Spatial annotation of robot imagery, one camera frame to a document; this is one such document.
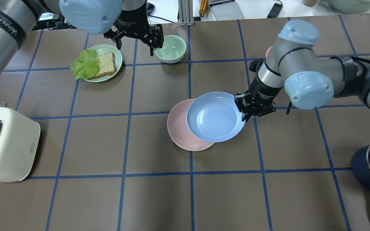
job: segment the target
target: black plug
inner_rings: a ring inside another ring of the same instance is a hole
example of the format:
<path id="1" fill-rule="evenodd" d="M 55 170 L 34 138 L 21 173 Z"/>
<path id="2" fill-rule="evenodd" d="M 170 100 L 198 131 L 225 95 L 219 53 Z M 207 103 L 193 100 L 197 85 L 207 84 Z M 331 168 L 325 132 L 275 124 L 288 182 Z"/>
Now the black plug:
<path id="1" fill-rule="evenodd" d="M 268 19 L 269 18 L 277 18 L 278 17 L 278 15 L 279 15 L 279 12 L 281 12 L 281 10 L 282 10 L 282 4 L 279 4 L 279 3 L 275 3 L 275 4 L 273 4 L 273 6 L 272 6 L 272 9 L 270 9 L 270 12 L 269 12 L 269 14 L 268 14 Z"/>

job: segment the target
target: screwdriver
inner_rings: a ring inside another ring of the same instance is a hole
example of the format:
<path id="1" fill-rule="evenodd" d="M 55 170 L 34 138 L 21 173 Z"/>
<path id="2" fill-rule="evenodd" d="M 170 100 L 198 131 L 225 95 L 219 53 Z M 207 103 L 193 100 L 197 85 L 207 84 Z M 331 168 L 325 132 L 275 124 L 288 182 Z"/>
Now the screwdriver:
<path id="1" fill-rule="evenodd" d="M 201 16 L 201 18 L 203 18 L 205 13 L 207 12 L 207 7 L 208 7 L 208 0 L 201 0 L 201 7 L 199 9 L 199 16 Z"/>

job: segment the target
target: green bowl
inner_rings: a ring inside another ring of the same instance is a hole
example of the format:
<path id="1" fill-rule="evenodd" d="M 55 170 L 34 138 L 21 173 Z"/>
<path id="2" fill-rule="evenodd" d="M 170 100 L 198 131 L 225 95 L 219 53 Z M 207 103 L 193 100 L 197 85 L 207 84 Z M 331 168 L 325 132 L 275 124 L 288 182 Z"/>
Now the green bowl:
<path id="1" fill-rule="evenodd" d="M 185 41 L 176 35 L 163 37 L 163 46 L 155 51 L 158 58 L 165 63 L 176 63 L 184 57 L 186 51 Z"/>

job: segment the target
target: dark blue pot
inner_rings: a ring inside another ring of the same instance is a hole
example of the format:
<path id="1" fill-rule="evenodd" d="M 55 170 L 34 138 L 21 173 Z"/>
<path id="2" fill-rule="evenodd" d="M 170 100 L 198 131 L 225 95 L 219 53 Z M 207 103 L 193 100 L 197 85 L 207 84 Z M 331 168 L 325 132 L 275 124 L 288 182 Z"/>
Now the dark blue pot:
<path id="1" fill-rule="evenodd" d="M 370 154 L 368 152 L 370 146 L 366 146 L 358 150 L 352 158 L 352 170 L 359 182 L 370 190 Z"/>

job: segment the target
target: lettuce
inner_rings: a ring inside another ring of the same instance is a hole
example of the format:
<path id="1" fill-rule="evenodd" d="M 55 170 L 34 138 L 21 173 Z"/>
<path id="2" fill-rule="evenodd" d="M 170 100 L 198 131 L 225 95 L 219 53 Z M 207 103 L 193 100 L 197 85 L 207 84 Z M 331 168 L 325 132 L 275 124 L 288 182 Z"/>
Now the lettuce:
<path id="1" fill-rule="evenodd" d="M 91 79 L 100 71 L 100 66 L 94 58 L 96 52 L 95 50 L 83 50 L 79 53 L 79 57 L 72 61 L 69 67 L 75 79 Z"/>

